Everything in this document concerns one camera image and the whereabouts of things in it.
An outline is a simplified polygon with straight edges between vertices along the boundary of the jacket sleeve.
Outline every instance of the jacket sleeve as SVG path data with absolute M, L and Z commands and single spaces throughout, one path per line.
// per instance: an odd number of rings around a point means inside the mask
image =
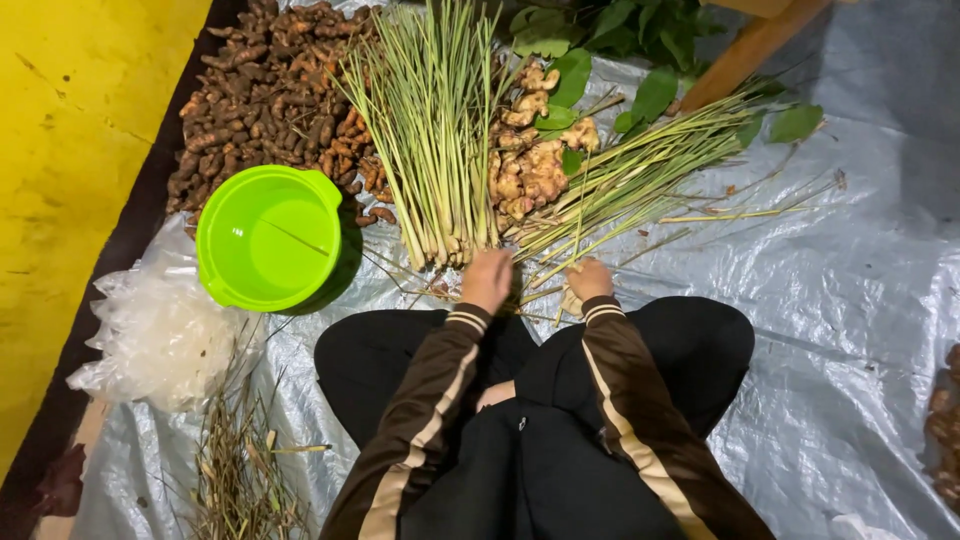
M 433 483 L 444 456 L 444 429 L 473 380 L 477 343 L 490 319 L 481 307 L 459 304 L 427 335 L 376 435 L 353 464 L 321 540 L 396 538 L 401 503 L 405 507 Z
M 625 456 L 690 540 L 774 539 L 670 401 L 636 327 L 609 296 L 584 303 L 584 354 L 611 451 Z

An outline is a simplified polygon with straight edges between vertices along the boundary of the turmeric pile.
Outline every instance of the turmeric pile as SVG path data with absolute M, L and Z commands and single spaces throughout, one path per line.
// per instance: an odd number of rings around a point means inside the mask
M 548 116 L 549 90 L 559 80 L 559 71 L 544 74 L 542 66 L 531 61 L 516 77 L 518 92 L 513 103 L 491 126 L 488 181 L 501 233 L 566 189 L 569 178 L 563 171 L 564 147 L 593 152 L 600 146 L 590 117 L 579 119 L 551 140 L 539 138 L 540 130 L 532 127 L 538 115 Z
M 285 13 L 276 0 L 250 0 L 249 8 L 237 28 L 207 29 L 227 42 L 218 56 L 201 57 L 203 87 L 180 110 L 185 146 L 167 183 L 167 213 L 193 211 L 188 224 L 195 225 L 220 184 L 269 163 L 323 171 L 347 196 L 363 188 L 361 171 L 368 182 L 373 177 L 377 199 L 392 203 L 390 188 L 377 183 L 382 165 L 364 119 L 330 80 L 342 79 L 352 39 L 375 38 L 371 8 L 349 19 L 325 1 Z M 377 215 L 390 221 L 384 210 L 358 212 L 358 225 Z
M 960 384 L 960 343 L 947 355 L 949 377 Z M 932 471 L 933 489 L 960 513 L 960 405 L 953 404 L 949 390 L 935 388 L 930 397 L 925 430 L 940 447 L 940 465 Z

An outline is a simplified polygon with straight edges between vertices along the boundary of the lemongrass bundle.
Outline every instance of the lemongrass bundle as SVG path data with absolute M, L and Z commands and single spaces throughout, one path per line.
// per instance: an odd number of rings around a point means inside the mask
M 346 92 L 383 160 L 417 270 L 499 242 L 487 185 L 493 107 L 508 86 L 494 61 L 498 15 L 477 18 L 473 2 L 456 0 L 425 12 L 394 5 L 372 16 L 380 40 L 347 58 L 367 66 L 345 70 Z
M 505 232 L 519 245 L 516 261 L 549 250 L 539 263 L 557 263 L 531 286 L 540 286 L 618 234 L 681 207 L 681 187 L 690 173 L 742 150 L 737 131 L 753 119 L 747 96 L 735 94 L 591 156 L 567 193 Z M 582 236 L 610 224 L 608 232 L 581 248 Z

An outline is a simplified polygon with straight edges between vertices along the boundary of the yellow wall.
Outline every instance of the yellow wall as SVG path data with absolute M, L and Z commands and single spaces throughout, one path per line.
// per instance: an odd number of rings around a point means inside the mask
M 5 5 L 0 481 L 39 408 L 86 280 L 147 155 L 209 0 Z

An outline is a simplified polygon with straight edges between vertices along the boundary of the plastic bag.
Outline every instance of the plastic bag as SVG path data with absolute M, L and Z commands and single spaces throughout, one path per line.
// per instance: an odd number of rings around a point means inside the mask
M 184 218 L 171 216 L 132 269 L 94 282 L 107 298 L 90 303 L 102 323 L 86 345 L 104 356 L 68 377 L 71 388 L 180 412 L 199 410 L 231 361 L 239 376 L 252 369 L 262 350 L 264 315 L 210 298 L 197 277 L 196 246 L 183 232 Z

